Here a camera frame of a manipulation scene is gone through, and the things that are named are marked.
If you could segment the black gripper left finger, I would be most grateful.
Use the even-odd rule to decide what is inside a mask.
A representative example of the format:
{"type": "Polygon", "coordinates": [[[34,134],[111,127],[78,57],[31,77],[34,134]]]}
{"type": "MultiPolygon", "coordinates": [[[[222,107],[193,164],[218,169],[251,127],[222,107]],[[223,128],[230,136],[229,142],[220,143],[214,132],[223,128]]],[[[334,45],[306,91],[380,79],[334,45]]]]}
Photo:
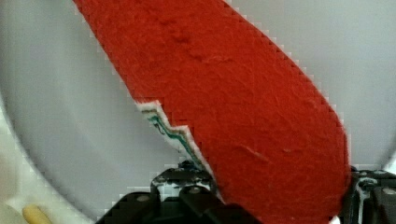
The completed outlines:
{"type": "Polygon", "coordinates": [[[95,224],[262,224],[217,193],[209,172],[183,161],[154,177],[149,192],[123,196],[95,224]]]}

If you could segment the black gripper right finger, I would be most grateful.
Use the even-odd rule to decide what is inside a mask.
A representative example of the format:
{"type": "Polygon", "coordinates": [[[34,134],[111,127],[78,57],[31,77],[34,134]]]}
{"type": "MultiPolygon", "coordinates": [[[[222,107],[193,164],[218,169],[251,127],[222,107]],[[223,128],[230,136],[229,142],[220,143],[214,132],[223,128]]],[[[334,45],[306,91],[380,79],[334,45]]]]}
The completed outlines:
{"type": "Polygon", "coordinates": [[[341,224],[396,224],[396,175],[351,167],[351,184],[338,218],[341,224]]]}

